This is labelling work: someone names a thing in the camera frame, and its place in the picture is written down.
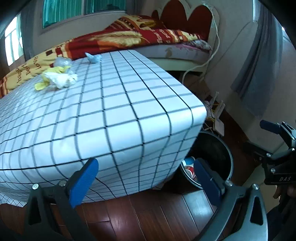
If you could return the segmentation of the person right hand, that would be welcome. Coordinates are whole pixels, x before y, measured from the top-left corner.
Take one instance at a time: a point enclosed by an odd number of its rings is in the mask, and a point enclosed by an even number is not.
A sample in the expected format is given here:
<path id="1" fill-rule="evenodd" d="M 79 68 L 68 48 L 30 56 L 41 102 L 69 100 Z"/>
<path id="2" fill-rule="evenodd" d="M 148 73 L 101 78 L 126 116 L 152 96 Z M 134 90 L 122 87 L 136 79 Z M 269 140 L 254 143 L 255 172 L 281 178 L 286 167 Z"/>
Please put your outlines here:
<path id="1" fill-rule="evenodd" d="M 280 196 L 296 197 L 296 190 L 294 186 L 277 186 L 273 195 L 274 199 L 278 199 Z"/>

